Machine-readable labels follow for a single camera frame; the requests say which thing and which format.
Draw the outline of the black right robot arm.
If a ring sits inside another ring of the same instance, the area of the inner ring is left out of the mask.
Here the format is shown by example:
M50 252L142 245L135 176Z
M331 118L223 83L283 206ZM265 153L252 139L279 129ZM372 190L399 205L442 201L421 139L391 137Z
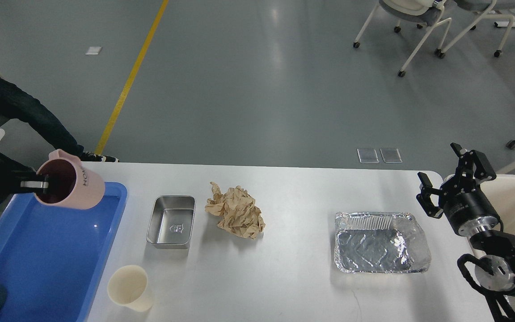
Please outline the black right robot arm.
M427 174L416 200L427 216L445 216L453 232L466 237L480 258L463 254L456 265L472 289L484 296L495 322L515 322L515 235L506 233L503 221L481 190L494 181L495 170L483 152L451 143L458 157L455 173L440 188L434 188Z

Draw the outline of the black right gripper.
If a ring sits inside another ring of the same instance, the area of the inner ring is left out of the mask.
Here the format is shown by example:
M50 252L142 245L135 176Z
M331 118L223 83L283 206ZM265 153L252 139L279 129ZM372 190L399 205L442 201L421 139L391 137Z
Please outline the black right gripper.
M494 181L495 170L483 152L467 150L457 143L450 147L458 157L455 174L450 178L450 187L462 192L447 196L440 206L432 202L431 196L442 196L443 192L434 188L428 175L418 172L421 182L416 200L428 217L440 219L444 213L452 230L458 236L470 237L478 232L491 230L501 221L498 212L480 189L484 182Z

